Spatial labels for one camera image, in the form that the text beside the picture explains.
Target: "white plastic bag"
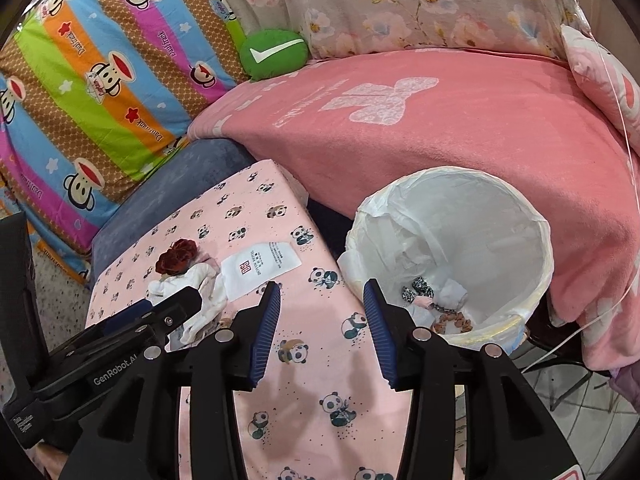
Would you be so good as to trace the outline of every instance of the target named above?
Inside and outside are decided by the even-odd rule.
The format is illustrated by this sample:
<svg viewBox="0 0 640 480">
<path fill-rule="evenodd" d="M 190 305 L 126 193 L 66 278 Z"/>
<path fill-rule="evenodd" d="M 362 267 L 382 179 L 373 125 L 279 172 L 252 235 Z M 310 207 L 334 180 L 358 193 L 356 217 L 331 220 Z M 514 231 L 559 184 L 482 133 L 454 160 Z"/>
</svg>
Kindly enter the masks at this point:
<svg viewBox="0 0 640 480">
<path fill-rule="evenodd" d="M 366 198 L 346 249 L 338 265 L 351 291 L 362 300 L 376 278 L 386 300 L 418 323 L 429 311 L 403 301 L 403 285 L 446 276 L 466 288 L 462 311 L 474 329 L 444 337 L 475 350 L 490 342 L 517 348 L 554 270 L 549 224 L 522 193 L 452 166 L 404 176 Z"/>
</svg>

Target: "pink panda-print sheet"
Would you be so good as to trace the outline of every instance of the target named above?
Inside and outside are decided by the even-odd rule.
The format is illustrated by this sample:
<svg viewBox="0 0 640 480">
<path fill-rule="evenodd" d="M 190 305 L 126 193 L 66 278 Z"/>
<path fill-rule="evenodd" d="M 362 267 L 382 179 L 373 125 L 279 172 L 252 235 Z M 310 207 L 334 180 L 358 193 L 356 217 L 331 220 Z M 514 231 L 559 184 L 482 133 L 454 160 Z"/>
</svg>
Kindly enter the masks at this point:
<svg viewBox="0 0 640 480">
<path fill-rule="evenodd" d="M 258 162 L 160 222 L 100 275 L 87 323 L 144 298 L 159 279 L 158 256 L 179 238 L 196 240 L 219 261 L 259 242 L 291 243 L 302 265 L 276 279 L 282 309 L 265 377 L 253 392 L 235 394 L 248 477 L 392 480 L 411 393 L 395 393 L 382 378 L 363 307 L 284 173 L 271 160 Z M 260 293 L 229 303 L 222 316 L 256 305 Z M 188 401 L 185 388 L 182 480 L 191 478 Z"/>
</svg>

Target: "colorful striped blanket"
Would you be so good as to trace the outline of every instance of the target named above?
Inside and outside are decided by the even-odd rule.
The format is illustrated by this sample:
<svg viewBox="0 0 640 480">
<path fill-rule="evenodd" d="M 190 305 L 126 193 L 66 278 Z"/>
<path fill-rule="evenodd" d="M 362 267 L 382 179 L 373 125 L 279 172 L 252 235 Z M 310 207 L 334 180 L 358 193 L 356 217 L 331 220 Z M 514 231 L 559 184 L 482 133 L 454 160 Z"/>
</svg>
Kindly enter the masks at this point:
<svg viewBox="0 0 640 480">
<path fill-rule="evenodd" d="M 225 0 L 44 0 L 0 53 L 0 172 L 59 263 L 246 79 Z"/>
</svg>

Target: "pink fleece blanket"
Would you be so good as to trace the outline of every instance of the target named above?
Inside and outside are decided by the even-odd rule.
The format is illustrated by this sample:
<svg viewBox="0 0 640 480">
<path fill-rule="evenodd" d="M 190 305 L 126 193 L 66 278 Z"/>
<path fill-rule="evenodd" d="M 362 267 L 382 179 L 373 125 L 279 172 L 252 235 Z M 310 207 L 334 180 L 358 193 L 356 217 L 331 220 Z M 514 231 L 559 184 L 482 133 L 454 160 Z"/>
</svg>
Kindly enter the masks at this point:
<svg viewBox="0 0 640 480">
<path fill-rule="evenodd" d="M 587 365 L 640 358 L 640 222 L 626 150 L 563 65 L 439 49 L 322 62 L 241 84 L 194 121 L 189 137 L 236 140 L 351 218 L 365 197 L 418 170 L 494 174 L 551 225 L 561 319 L 585 324 L 631 285 L 583 333 Z"/>
</svg>

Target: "pink cloth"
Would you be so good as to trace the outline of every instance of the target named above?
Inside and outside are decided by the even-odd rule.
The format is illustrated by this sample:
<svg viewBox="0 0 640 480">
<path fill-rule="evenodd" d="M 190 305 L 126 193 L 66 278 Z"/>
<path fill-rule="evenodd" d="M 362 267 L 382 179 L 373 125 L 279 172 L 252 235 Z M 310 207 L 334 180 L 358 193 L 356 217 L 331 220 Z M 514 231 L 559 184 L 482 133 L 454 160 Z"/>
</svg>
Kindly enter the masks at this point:
<svg viewBox="0 0 640 480">
<path fill-rule="evenodd" d="M 562 40 L 580 89 L 603 111 L 623 138 L 624 118 L 629 145 L 640 153 L 640 88 L 636 80 L 612 53 L 579 30 L 563 25 Z"/>
<path fill-rule="evenodd" d="M 144 298 L 148 283 L 159 279 L 158 256 L 179 238 L 196 240 L 220 260 L 259 242 L 291 243 L 302 265 L 275 280 L 281 283 L 282 308 L 265 377 L 253 392 L 235 394 L 248 477 L 284 478 L 289 468 L 298 473 L 290 475 L 294 480 L 352 480 L 365 467 L 374 477 L 392 479 L 411 393 L 395 393 L 382 378 L 363 307 L 340 280 L 295 184 L 273 162 L 262 161 L 192 200 L 100 275 L 87 321 Z M 284 206 L 284 215 L 268 216 L 274 206 Z M 228 304 L 222 317 L 256 305 L 263 289 Z M 188 402 L 185 388 L 182 480 L 191 477 Z"/>
<path fill-rule="evenodd" d="M 551 225 L 551 295 L 565 321 L 584 324 L 613 306 L 640 264 L 622 140 L 566 66 L 548 59 L 421 49 L 322 62 L 242 83 L 188 136 L 229 137 L 273 158 L 351 218 L 365 197 L 418 170 L 494 174 Z M 583 333 L 589 367 L 640 358 L 637 293 L 635 282 L 621 308 Z"/>
</svg>

